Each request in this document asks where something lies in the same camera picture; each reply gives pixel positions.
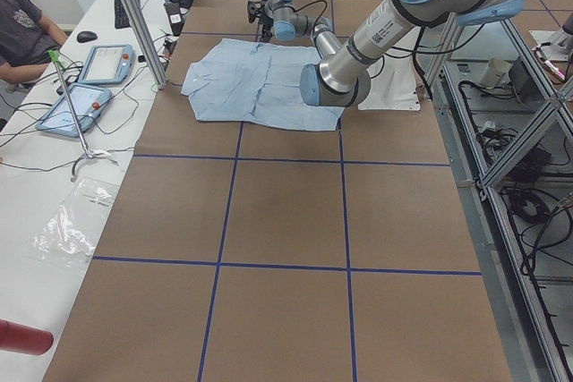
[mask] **blue and white device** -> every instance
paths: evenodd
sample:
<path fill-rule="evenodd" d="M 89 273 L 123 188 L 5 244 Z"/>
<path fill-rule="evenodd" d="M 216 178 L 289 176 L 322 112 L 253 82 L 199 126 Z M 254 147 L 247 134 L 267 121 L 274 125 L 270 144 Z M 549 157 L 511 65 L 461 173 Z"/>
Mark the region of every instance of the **blue and white device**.
<path fill-rule="evenodd" d="M 94 87 L 87 84 L 74 83 L 68 87 L 72 98 L 73 108 L 78 115 L 81 131 L 87 131 L 101 115 L 111 100 L 110 89 Z M 43 132 L 62 134 L 77 138 L 80 134 L 73 123 L 72 112 L 65 97 L 61 96 L 47 111 L 38 123 L 36 129 Z"/>
<path fill-rule="evenodd" d="M 92 47 L 78 82 L 89 85 L 121 84 L 132 69 L 133 56 L 131 45 Z"/>

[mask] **computer mouse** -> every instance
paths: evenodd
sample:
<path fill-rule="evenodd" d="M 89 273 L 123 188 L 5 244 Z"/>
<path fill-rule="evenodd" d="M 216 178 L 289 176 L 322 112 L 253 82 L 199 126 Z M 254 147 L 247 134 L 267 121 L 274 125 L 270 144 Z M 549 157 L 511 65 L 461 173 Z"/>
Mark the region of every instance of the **computer mouse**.
<path fill-rule="evenodd" d="M 96 40 L 98 38 L 98 35 L 96 33 L 94 33 L 93 31 L 81 31 L 80 33 L 78 33 L 78 36 L 76 37 L 77 41 L 80 42 L 81 44 L 83 44 L 84 42 L 90 42 L 91 40 Z"/>

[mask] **keyboard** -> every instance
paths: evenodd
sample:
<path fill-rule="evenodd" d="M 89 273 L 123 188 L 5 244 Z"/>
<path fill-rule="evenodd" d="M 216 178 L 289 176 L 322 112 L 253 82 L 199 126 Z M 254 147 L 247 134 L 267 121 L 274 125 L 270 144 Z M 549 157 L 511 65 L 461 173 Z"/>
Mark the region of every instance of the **keyboard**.
<path fill-rule="evenodd" d="M 129 23 L 129 17 L 125 11 L 124 4 L 121 0 L 114 0 L 114 13 L 115 13 L 115 28 L 125 29 L 126 27 L 131 27 Z"/>

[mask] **plastic bag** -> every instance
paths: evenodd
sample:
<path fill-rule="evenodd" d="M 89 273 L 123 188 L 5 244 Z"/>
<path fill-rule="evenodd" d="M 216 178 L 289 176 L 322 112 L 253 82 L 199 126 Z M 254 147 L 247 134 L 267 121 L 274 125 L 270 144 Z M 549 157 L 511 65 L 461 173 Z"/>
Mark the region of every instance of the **plastic bag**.
<path fill-rule="evenodd" d="M 85 271 L 118 190 L 118 185 L 83 178 L 32 238 L 28 257 Z"/>

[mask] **red cup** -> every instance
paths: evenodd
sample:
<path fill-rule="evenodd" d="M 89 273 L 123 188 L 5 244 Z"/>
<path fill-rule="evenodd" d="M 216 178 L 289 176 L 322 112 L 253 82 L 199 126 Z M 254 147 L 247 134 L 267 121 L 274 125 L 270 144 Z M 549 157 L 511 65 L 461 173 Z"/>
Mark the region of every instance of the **red cup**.
<path fill-rule="evenodd" d="M 41 355 L 52 347 L 53 342 L 54 336 L 49 331 L 0 319 L 0 349 Z"/>

